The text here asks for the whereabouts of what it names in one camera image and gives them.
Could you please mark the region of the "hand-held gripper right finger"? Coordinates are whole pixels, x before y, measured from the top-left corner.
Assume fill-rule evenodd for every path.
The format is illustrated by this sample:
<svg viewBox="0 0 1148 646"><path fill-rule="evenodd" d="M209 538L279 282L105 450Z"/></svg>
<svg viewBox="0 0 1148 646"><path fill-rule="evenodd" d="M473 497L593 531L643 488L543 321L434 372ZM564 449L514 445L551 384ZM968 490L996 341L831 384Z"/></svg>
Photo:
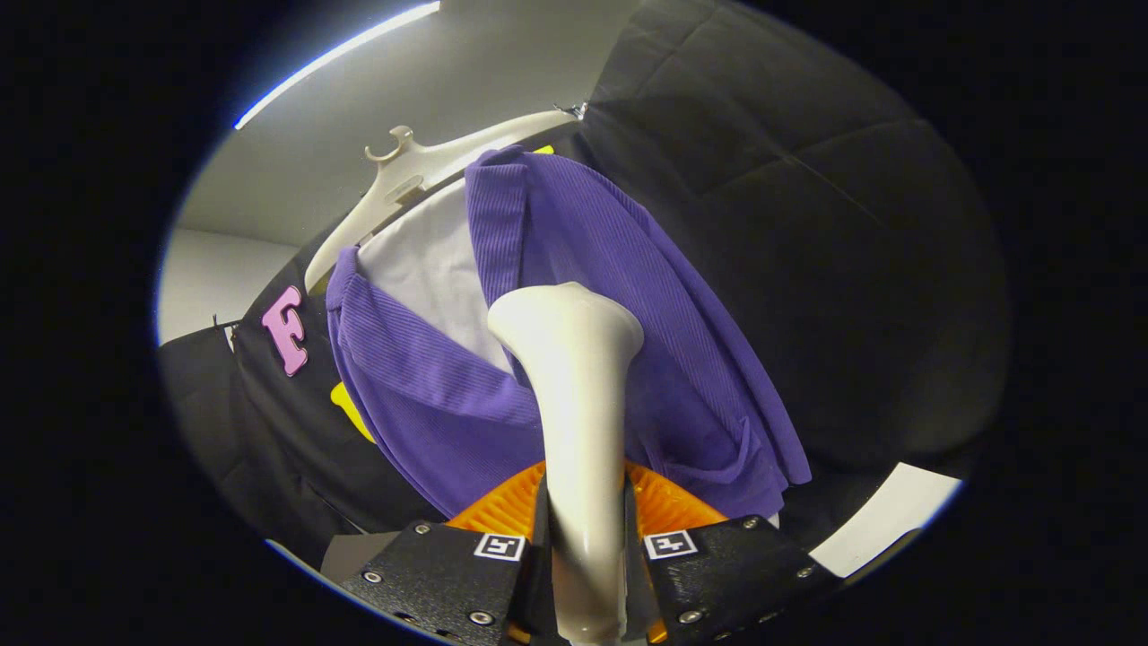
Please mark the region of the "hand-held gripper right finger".
<svg viewBox="0 0 1148 646"><path fill-rule="evenodd" d="M726 517L647 467L627 464L626 475L639 583L656 614L647 645L720 643L843 585L765 517Z"/></svg>

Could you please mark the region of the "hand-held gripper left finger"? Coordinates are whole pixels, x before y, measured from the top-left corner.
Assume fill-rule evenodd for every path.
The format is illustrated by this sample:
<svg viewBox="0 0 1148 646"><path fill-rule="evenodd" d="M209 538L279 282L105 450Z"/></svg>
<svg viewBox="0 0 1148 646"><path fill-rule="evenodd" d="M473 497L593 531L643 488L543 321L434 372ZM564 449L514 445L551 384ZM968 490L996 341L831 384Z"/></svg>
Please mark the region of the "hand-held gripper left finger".
<svg viewBox="0 0 1148 646"><path fill-rule="evenodd" d="M553 645L544 474L526 467L448 522L411 523L341 587L451 645Z"/></svg>

